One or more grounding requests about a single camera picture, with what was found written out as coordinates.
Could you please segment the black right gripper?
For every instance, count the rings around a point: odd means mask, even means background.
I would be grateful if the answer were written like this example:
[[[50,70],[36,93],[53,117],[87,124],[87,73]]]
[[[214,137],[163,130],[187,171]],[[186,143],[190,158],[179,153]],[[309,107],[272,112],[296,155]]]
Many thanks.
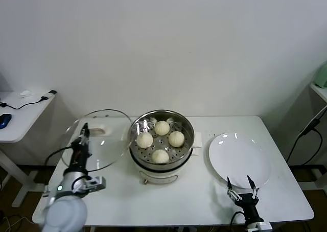
[[[242,208],[246,222],[263,222],[264,220],[259,216],[256,205],[259,201],[259,189],[254,181],[247,175],[248,182],[252,189],[251,193],[238,194],[233,188],[229,177],[227,178],[227,195],[235,205]]]

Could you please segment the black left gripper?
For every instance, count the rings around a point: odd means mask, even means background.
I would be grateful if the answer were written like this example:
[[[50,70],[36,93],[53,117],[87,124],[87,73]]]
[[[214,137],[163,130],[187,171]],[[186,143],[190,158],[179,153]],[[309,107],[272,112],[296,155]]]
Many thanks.
[[[91,156],[89,151],[90,130],[88,123],[85,123],[78,137],[71,143],[73,150],[70,167],[86,169],[87,159]]]

